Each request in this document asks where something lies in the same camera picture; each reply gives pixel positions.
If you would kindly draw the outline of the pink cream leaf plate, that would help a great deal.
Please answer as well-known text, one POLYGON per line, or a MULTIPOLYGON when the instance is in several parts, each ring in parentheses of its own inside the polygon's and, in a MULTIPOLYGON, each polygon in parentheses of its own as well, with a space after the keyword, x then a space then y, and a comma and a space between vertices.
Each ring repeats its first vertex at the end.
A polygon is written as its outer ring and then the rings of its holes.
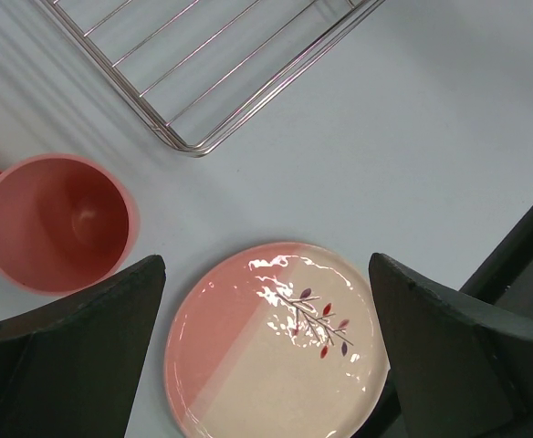
POLYGON ((327 249, 278 242, 192 288, 163 375, 187 437, 351 437, 389 368, 368 279, 327 249))

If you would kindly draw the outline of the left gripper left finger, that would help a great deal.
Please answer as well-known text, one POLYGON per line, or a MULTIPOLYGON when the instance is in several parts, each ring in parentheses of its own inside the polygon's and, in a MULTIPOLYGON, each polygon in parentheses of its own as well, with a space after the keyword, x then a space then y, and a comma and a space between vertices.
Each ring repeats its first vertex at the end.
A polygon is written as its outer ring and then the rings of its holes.
POLYGON ((166 280, 149 255, 0 321, 0 437, 122 437, 166 280))

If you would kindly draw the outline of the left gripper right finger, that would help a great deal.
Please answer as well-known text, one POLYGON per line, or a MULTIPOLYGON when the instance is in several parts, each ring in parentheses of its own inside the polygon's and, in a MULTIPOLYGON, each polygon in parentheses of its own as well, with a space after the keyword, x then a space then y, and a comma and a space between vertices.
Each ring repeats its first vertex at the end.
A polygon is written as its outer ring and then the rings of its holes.
POLYGON ((411 437, 533 437, 533 319, 380 253, 369 276, 411 437))

